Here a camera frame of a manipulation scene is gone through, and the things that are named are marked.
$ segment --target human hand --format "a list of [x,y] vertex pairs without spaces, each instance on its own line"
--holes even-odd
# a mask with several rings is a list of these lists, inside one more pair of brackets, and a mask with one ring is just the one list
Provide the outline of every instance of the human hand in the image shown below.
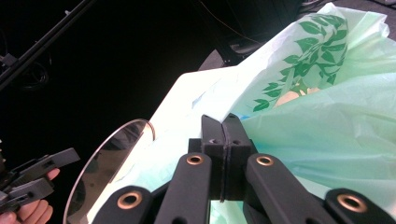
[[[59,169],[53,169],[47,173],[47,177],[51,180],[59,172]],[[44,224],[50,220],[52,211],[52,206],[47,201],[37,200],[22,206],[17,213],[7,212],[0,215],[0,224]]]

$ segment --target black clamp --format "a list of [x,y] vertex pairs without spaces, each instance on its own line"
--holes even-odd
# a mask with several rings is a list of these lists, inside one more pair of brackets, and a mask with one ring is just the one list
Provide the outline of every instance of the black clamp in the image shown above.
[[16,211],[22,205],[47,197],[53,192],[53,184],[47,173],[55,168],[79,160],[73,148],[41,159],[31,160],[7,171],[0,155],[0,214]]
[[396,223],[350,189],[310,194],[276,157],[258,153],[237,116],[202,117],[202,138],[190,139],[172,180],[153,192],[120,189],[93,223],[206,224],[211,200],[243,201],[249,224]]

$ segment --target metal rim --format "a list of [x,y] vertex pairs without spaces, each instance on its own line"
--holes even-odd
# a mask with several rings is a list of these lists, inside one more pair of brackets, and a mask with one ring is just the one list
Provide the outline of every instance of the metal rim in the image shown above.
[[350,211],[357,213],[363,213],[367,211],[366,203],[355,195],[340,194],[337,196],[337,201]]
[[263,166],[270,166],[274,164],[273,159],[267,156],[260,156],[256,159],[257,163]]
[[189,156],[187,158],[187,163],[190,165],[199,165],[202,162],[204,162],[204,158],[202,158],[201,156]]
[[[129,198],[134,198],[134,200],[130,203],[128,202]],[[120,209],[132,209],[138,206],[142,202],[142,194],[139,191],[132,191],[128,193],[122,194],[117,200],[117,206]]]

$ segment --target dark background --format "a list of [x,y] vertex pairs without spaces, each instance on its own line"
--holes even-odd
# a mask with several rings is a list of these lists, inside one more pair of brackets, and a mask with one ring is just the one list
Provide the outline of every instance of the dark background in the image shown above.
[[[2,1],[8,52],[21,56],[78,2]],[[212,50],[187,2],[98,0],[40,56],[49,69],[44,88],[0,91],[7,168],[69,147],[81,157],[53,181],[50,223],[62,223],[70,190],[100,144],[125,122],[150,119],[177,78]]]

